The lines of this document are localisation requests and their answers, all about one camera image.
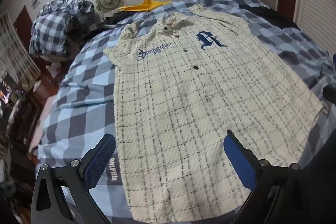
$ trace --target bed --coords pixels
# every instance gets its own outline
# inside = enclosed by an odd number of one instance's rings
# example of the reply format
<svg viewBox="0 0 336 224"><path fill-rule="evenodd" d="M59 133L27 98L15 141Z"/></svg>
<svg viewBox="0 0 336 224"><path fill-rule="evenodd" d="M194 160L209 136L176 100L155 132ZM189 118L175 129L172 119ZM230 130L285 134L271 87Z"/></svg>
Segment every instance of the bed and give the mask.
<svg viewBox="0 0 336 224"><path fill-rule="evenodd" d="M69 164L73 159L80 159L105 133L115 135L115 65L103 54L103 50L116 45L124 25L140 21L137 36L141 36L148 33L163 14L169 16L178 11L191 16L188 8L194 4L203 4L207 9L244 18L252 34L291 66L310 90L323 101L323 111L309 134L299 164L304 167L312 160L336 127L336 107L322 98L323 87L336 84L335 65L328 53L298 28L281 29L242 9L243 5L267 7L259 0L184 0L161 6L151 12L137 13L120 22L121 27L104 31L85 44L70 66L51 113L44 122L44 134L38 147L37 171L44 163L56 167ZM90 190L90 194L111 222L136 223L126 202L117 153L116 150L98 185ZM71 195L67 188L63 190L76 220L80 222ZM202 223L228 222L236 210L215 219L202 220Z"/></svg>

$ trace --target plaid curtain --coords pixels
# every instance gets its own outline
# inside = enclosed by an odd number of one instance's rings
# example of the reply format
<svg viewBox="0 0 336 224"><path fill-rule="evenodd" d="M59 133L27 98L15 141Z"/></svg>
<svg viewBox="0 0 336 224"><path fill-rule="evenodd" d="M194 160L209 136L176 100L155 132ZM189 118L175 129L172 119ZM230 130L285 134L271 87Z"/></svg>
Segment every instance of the plaid curtain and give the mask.
<svg viewBox="0 0 336 224"><path fill-rule="evenodd" d="M5 72L25 91L33 87L41 74L22 45L8 13L0 15L0 79Z"/></svg>

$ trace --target yellow bag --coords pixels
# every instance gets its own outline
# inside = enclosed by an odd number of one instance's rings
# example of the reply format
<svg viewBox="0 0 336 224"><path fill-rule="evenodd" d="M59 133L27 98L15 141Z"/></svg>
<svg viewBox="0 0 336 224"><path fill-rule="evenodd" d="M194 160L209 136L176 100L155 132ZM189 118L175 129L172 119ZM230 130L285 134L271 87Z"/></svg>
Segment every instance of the yellow bag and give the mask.
<svg viewBox="0 0 336 224"><path fill-rule="evenodd" d="M168 3L171 3L171 1L144 0L140 5L120 7L119 11L151 11Z"/></svg>

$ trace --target blue rubber pad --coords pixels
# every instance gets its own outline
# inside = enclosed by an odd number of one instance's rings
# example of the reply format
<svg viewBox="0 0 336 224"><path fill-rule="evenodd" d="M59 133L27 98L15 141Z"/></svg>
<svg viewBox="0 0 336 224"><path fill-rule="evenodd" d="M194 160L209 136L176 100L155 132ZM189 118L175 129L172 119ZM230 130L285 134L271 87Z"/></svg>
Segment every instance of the blue rubber pad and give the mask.
<svg viewBox="0 0 336 224"><path fill-rule="evenodd" d="M255 170L248 163L230 135L224 138L223 148L243 186L253 191L257 185Z"/></svg>
<svg viewBox="0 0 336 224"><path fill-rule="evenodd" d="M110 135L83 173L86 190L96 187L115 149L116 139Z"/></svg>

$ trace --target metal screw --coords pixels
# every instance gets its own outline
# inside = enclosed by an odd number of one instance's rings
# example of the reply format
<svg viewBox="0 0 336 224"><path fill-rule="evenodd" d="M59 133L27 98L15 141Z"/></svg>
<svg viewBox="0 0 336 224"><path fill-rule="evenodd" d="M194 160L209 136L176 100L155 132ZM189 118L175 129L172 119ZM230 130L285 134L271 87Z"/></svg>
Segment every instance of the metal screw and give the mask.
<svg viewBox="0 0 336 224"><path fill-rule="evenodd" d="M262 166L267 166L267 165L269 164L269 162L268 162L267 160L265 160L265 159L262 159L262 160L260 160L259 162L260 162L260 164L261 164Z"/></svg>
<svg viewBox="0 0 336 224"><path fill-rule="evenodd" d="M71 166L72 167L75 167L75 166L77 166L79 164L79 160L73 160L72 162L71 162Z"/></svg>
<svg viewBox="0 0 336 224"><path fill-rule="evenodd" d="M298 164L292 164L292 168L295 169L295 170L299 170L300 167Z"/></svg>
<svg viewBox="0 0 336 224"><path fill-rule="evenodd" d="M42 164L41 165L41 170L46 170L48 168L48 165L47 164Z"/></svg>

